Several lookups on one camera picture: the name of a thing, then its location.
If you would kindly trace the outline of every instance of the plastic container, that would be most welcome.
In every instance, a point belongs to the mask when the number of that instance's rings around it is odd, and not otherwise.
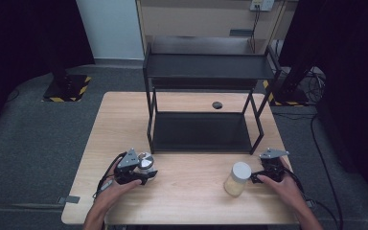
[[[232,171],[224,183],[224,188],[231,196],[240,196],[244,190],[247,179],[252,174],[249,165],[244,162],[237,162],[232,167]]]

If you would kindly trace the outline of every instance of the power socket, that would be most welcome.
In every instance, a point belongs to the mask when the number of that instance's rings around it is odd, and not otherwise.
[[[250,10],[253,12],[257,11],[257,6],[261,12],[270,12],[273,8],[274,0],[252,0],[250,4]]]

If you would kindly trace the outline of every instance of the jar lid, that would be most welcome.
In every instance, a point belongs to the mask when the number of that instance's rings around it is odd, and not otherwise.
[[[239,183],[244,183],[252,174],[252,169],[244,162],[237,162],[232,167],[232,177]]]

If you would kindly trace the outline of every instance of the light wood tabletop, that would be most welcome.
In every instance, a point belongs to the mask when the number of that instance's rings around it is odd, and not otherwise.
[[[254,94],[257,106],[264,95]],[[242,111],[247,94],[157,93],[160,110]],[[221,102],[215,110],[213,102]],[[258,130],[252,107],[245,113],[250,140]],[[146,135],[149,122],[145,92],[108,92],[103,97],[62,221],[83,224],[93,203],[92,195],[112,160],[124,151],[150,152]],[[264,138],[253,155],[248,152],[156,152],[157,176],[145,186],[124,195],[108,212],[107,224],[286,224],[297,219],[264,184],[246,182],[239,197],[223,188],[234,163],[247,163],[252,172],[263,169],[259,158],[267,148],[284,150],[273,115],[267,105],[261,115]]]

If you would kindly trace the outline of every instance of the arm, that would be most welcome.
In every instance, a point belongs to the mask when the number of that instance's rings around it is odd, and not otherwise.
[[[84,230],[94,230],[101,229],[105,215],[107,211],[116,203],[116,201],[128,191],[136,188],[138,185],[142,183],[141,180],[134,180],[130,183],[120,185],[116,181],[113,181],[112,184],[105,189],[102,193],[100,193],[95,199],[94,204],[86,215],[85,222],[83,224]]]
[[[281,158],[283,165],[288,168],[288,164]],[[274,190],[283,202],[292,209],[302,229],[322,230],[322,226],[307,206],[306,201],[301,196],[301,192],[295,184],[294,179],[286,173],[281,182],[276,182],[265,175],[258,175],[264,184]]]

